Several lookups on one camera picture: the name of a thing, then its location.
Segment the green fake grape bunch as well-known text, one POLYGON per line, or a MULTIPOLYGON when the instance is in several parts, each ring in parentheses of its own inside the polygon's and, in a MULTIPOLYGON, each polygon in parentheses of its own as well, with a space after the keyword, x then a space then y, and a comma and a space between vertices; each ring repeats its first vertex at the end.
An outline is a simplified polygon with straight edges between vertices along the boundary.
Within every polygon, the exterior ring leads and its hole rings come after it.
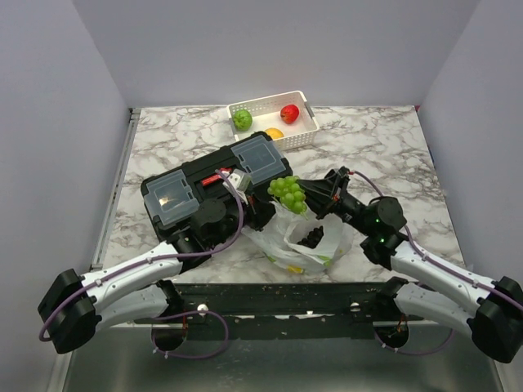
POLYGON ((304 216, 306 214, 306 195, 298 183, 297 176, 274 179, 267 188, 267 193, 290 212, 304 216))

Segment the white lemon print plastic bag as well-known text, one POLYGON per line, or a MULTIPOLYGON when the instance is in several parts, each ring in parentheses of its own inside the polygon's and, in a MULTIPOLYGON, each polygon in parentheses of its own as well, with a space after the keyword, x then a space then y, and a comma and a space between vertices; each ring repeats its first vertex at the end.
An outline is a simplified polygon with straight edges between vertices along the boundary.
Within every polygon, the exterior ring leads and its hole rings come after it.
POLYGON ((263 229, 242 229, 272 264, 296 274, 318 274, 351 250, 354 230, 334 214, 318 220, 311 211, 298 215, 278 203, 274 207, 263 229))

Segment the yellow fake lemon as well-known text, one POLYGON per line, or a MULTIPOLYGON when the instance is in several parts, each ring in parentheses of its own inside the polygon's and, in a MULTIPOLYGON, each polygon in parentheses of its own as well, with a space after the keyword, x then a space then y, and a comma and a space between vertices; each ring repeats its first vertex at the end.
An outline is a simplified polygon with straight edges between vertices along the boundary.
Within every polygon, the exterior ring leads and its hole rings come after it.
POLYGON ((265 130, 265 133, 272 139, 272 140, 278 140, 284 137, 284 133, 275 127, 270 127, 265 130))

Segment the green fake guava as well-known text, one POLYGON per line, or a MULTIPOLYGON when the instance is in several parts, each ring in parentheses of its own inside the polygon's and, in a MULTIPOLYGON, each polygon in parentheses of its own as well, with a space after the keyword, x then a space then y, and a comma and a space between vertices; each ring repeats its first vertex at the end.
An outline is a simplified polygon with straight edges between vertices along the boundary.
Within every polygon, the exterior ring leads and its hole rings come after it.
POLYGON ((253 124, 253 117, 246 109, 236 111, 232 119, 233 124, 238 131, 248 131, 253 124))

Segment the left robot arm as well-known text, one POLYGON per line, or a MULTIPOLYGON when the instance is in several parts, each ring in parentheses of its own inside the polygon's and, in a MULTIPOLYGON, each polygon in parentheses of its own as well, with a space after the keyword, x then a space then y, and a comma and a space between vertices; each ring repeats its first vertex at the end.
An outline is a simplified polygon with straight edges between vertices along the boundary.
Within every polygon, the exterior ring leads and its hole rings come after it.
POLYGON ((187 306, 171 277, 230 247, 243 227, 263 229, 274 215, 271 203, 252 195, 209 198, 152 250, 108 269, 60 273, 38 305, 43 322, 38 339, 66 354, 106 327, 184 318, 187 306))

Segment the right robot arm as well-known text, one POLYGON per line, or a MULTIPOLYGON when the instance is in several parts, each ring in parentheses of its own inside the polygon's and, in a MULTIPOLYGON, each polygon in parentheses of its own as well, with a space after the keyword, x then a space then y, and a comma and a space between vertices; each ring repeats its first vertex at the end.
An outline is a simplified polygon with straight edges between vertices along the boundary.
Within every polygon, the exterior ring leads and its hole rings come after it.
POLYGON ((320 180, 300 180, 306 205, 319 217, 329 214, 360 234, 367 259, 416 279, 377 298, 387 320, 400 314, 435 321, 468 336, 485 355, 510 363, 522 347, 522 287, 458 267, 420 247, 407 226, 397 198, 379 194, 362 203, 348 191, 353 171, 330 171, 320 180))

